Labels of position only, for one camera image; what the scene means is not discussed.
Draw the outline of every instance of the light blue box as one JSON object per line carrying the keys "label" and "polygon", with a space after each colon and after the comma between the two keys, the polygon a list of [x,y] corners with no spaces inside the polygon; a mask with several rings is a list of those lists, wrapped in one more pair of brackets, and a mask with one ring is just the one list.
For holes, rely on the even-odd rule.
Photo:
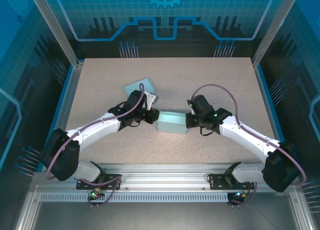
{"label": "light blue box", "polygon": [[146,79],[140,80],[136,83],[130,84],[124,88],[128,97],[135,90],[140,90],[140,88],[139,88],[140,83],[142,83],[144,85],[144,88],[145,88],[144,90],[146,92],[156,94],[156,89],[151,84],[151,81],[149,80],[149,78],[146,78]]}
{"label": "light blue box", "polygon": [[186,114],[161,111],[156,128],[160,132],[187,134]]}

